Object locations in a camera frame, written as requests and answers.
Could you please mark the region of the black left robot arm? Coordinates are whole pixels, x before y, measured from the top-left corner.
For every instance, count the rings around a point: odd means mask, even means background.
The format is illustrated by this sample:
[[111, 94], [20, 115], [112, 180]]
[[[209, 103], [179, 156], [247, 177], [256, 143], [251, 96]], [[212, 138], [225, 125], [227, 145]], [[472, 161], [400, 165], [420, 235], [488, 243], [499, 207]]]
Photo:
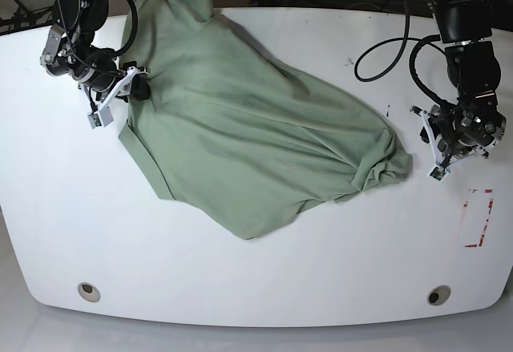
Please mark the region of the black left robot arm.
[[442, 42], [456, 104], [441, 99], [428, 121], [444, 163], [493, 147], [506, 130], [496, 90], [501, 69], [490, 41], [491, 7], [485, 0], [429, 0]]

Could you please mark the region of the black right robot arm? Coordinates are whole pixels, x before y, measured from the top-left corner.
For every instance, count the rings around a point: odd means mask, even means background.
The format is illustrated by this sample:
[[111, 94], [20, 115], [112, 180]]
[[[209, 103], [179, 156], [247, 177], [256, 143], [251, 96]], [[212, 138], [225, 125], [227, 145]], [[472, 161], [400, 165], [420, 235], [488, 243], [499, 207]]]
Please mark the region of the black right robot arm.
[[128, 52], [137, 35], [139, 18], [133, 0], [126, 0], [131, 10], [131, 27], [126, 42], [118, 50], [93, 45], [95, 32], [107, 21], [110, 0], [55, 0], [54, 23], [50, 28], [41, 64], [49, 75], [69, 75], [85, 92], [90, 105], [104, 100], [134, 61], [118, 66], [116, 60]]

